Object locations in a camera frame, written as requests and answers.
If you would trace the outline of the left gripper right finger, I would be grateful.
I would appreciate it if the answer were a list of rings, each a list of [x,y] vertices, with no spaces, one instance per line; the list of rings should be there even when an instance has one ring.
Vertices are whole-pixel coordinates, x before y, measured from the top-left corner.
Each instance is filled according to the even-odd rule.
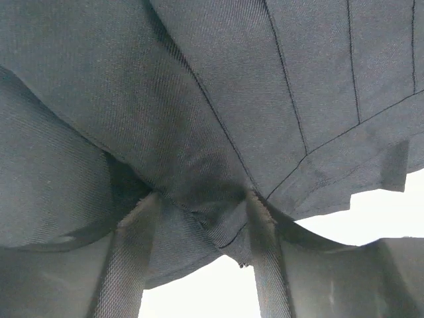
[[[254,191],[246,194],[246,214],[261,316],[423,316],[422,238],[341,244]]]

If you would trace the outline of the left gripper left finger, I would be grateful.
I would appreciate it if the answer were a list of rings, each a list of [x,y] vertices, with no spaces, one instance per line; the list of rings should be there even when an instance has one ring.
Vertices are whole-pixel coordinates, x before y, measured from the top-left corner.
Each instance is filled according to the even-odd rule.
[[[1,249],[1,316],[137,317],[160,212],[151,193],[91,244]]]

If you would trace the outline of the black skirt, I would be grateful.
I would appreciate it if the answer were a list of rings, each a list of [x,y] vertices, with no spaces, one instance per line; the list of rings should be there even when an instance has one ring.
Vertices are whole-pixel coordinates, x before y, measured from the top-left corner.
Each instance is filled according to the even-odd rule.
[[[422,1],[2,1],[1,245],[97,236],[157,191],[148,285],[246,262],[423,168]]]

